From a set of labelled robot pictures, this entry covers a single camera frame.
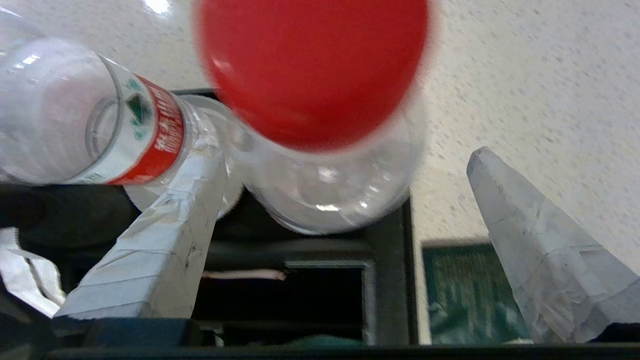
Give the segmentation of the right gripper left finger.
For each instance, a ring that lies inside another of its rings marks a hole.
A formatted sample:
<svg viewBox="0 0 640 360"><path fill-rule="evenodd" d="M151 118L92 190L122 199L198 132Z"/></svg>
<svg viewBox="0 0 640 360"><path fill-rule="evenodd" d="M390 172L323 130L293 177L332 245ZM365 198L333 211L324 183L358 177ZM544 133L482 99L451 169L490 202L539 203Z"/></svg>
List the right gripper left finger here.
<svg viewBox="0 0 640 360"><path fill-rule="evenodd" d="M55 321L190 318L226 180L222 151L195 148L162 196L67 296Z"/></svg>

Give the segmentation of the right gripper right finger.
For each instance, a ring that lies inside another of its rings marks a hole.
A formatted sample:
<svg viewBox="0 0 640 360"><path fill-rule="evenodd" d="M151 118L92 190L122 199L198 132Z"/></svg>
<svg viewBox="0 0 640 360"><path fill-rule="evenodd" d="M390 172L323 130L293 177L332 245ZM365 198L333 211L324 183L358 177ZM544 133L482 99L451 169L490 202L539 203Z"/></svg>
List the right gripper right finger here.
<svg viewBox="0 0 640 360"><path fill-rule="evenodd" d="M533 342L639 342L637 272L487 146L466 175Z"/></svg>

